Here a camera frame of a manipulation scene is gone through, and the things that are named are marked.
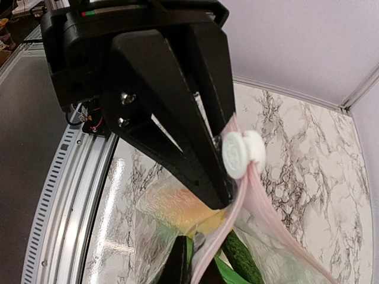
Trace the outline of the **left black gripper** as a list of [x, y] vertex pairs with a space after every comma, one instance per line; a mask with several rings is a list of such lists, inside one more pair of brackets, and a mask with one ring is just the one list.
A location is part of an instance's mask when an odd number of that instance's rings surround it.
[[57, 101], [63, 112], [98, 97], [112, 39], [122, 33], [198, 22], [222, 27], [220, 1], [71, 1], [43, 15], [40, 27]]

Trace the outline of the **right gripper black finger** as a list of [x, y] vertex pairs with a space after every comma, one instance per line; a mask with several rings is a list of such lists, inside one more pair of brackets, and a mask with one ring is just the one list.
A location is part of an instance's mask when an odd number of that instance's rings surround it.
[[190, 251], [187, 236], [180, 235], [167, 258], [161, 274], [162, 284], [187, 283]]

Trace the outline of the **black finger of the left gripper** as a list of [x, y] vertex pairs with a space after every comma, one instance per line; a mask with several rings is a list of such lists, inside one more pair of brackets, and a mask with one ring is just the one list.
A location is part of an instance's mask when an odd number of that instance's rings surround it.
[[221, 134], [236, 112], [227, 35], [210, 22], [175, 26], [166, 35], [191, 92], [200, 93], [212, 135]]
[[205, 109], [200, 111], [159, 31], [113, 38], [100, 102], [112, 132], [164, 166], [209, 208], [228, 206], [231, 180]]

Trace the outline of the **green white bok choy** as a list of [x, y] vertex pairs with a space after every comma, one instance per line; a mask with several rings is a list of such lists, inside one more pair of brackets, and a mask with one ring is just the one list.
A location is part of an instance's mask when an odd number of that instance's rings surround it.
[[[187, 265], [190, 265], [190, 262], [191, 262], [192, 248], [193, 248], [192, 239], [187, 237]], [[218, 256], [214, 257], [214, 261], [225, 283], [235, 283], [235, 284], [248, 283], [247, 281], [244, 280], [244, 278], [242, 278], [237, 272], [235, 272], [228, 264], [226, 264]]]

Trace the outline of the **clear zip top bag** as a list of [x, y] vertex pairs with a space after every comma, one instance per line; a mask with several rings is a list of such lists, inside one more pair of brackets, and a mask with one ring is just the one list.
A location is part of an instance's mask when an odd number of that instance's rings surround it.
[[[203, 246], [190, 266], [192, 281], [200, 281], [205, 265], [234, 230], [242, 236], [265, 283], [334, 283], [333, 276], [286, 229], [265, 192], [260, 179], [266, 158], [262, 137], [256, 131], [241, 131], [232, 117], [222, 132], [222, 142], [227, 173], [237, 184], [237, 195], [225, 208], [225, 223], [208, 236], [200, 233]], [[136, 205], [137, 283], [157, 282], [174, 240], [183, 235], [163, 214], [169, 193], [179, 188], [186, 187], [167, 177], [149, 186]]]

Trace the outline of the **green cucumber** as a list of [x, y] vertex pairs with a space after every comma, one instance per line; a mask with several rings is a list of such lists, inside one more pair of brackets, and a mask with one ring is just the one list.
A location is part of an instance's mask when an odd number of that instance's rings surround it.
[[231, 230], [221, 245], [221, 249], [235, 272], [249, 283], [264, 283], [249, 249]]

